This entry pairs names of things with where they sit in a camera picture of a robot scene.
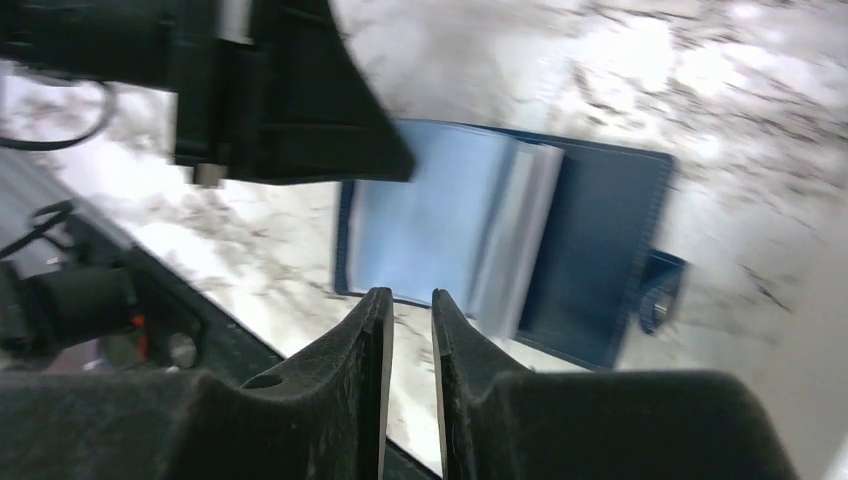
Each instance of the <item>open wallet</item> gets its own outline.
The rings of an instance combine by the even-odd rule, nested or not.
[[[609,369],[628,319],[657,331],[686,263],[651,248],[670,155],[515,130],[398,120],[409,183],[344,182],[335,290],[451,292],[494,338]]]

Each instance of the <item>black cable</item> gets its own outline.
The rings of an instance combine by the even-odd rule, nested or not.
[[[118,94],[115,91],[115,87],[106,82],[97,82],[97,84],[103,88],[103,111],[100,114],[100,118],[97,120],[97,123],[88,132],[70,140],[57,141],[18,140],[0,136],[0,147],[28,152],[53,152],[79,145],[80,143],[102,132],[115,116]]]
[[[44,235],[50,231],[51,228],[67,220],[73,212],[73,209],[73,203],[70,200],[65,200],[36,210],[35,213],[32,214],[33,218],[49,215],[51,213],[53,215],[41,223],[33,224],[32,230],[29,233],[0,249],[0,259],[6,258],[19,250],[23,250],[30,243],[44,238]]]

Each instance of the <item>black plastic housing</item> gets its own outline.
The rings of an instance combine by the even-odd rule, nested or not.
[[[175,162],[195,183],[410,179],[412,154],[327,0],[254,0],[251,44],[218,38],[220,21],[218,0],[9,0],[0,56],[177,92]]]

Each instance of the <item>marble countertop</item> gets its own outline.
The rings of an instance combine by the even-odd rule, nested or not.
[[[657,247],[693,264],[678,318],[628,332],[619,368],[712,367],[752,385],[803,291],[848,175],[848,5],[836,0],[338,0],[395,116],[545,131],[680,162]],[[185,183],[171,94],[119,86],[106,132],[31,154],[284,355],[355,299],[329,287],[337,185]],[[7,79],[4,129],[86,130],[91,85]],[[389,435],[440,471],[429,311],[396,309]],[[579,371],[515,343],[540,371]]]

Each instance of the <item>wallet strap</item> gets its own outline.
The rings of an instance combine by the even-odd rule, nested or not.
[[[686,262],[679,257],[653,249],[648,254],[633,308],[645,333],[655,334],[673,318],[685,272]]]

